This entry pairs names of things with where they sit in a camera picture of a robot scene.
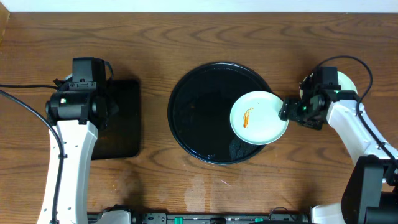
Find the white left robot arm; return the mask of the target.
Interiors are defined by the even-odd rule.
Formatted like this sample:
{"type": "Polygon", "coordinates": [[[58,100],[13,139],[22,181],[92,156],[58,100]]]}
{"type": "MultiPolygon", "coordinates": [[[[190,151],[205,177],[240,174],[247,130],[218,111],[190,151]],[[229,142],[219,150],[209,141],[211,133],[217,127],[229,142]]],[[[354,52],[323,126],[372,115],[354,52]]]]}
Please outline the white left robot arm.
{"type": "Polygon", "coordinates": [[[90,164],[99,129],[118,105],[108,86],[65,84],[46,103],[50,160],[38,223],[88,223],[90,164]]]}

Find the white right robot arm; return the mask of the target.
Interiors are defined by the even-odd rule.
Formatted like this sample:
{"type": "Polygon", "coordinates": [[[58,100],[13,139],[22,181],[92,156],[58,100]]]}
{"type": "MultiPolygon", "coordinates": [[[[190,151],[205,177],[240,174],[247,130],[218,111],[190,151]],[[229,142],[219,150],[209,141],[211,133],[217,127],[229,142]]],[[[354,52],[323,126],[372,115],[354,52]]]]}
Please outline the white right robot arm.
{"type": "Polygon", "coordinates": [[[279,111],[283,121],[320,130],[332,127],[354,164],[341,201],[317,205],[312,223],[397,223],[397,149],[380,134],[353,90],[317,90],[300,98],[286,98],[279,111]]]}

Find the pale green plate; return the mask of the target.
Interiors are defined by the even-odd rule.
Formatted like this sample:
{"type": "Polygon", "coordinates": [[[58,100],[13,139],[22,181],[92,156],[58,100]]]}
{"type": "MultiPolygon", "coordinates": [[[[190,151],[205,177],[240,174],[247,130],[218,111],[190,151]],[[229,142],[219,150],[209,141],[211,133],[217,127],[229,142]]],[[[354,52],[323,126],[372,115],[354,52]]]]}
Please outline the pale green plate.
{"type": "Polygon", "coordinates": [[[282,100],[266,91],[252,91],[233,105],[229,121],[235,135],[244,142],[266,145],[278,140],[288,127],[279,118],[282,100]]]}
{"type": "MultiPolygon", "coordinates": [[[[310,74],[307,77],[305,77],[300,84],[304,84],[304,82],[307,79],[309,80],[309,78],[312,77],[312,75],[313,74],[310,74]]],[[[340,71],[338,71],[338,83],[341,86],[342,90],[353,90],[356,93],[358,93],[358,90],[357,90],[354,82],[347,75],[345,75],[344,73],[342,73],[340,71]]],[[[302,98],[303,97],[303,90],[301,89],[301,87],[300,87],[299,93],[300,93],[300,98],[302,98]]]]}

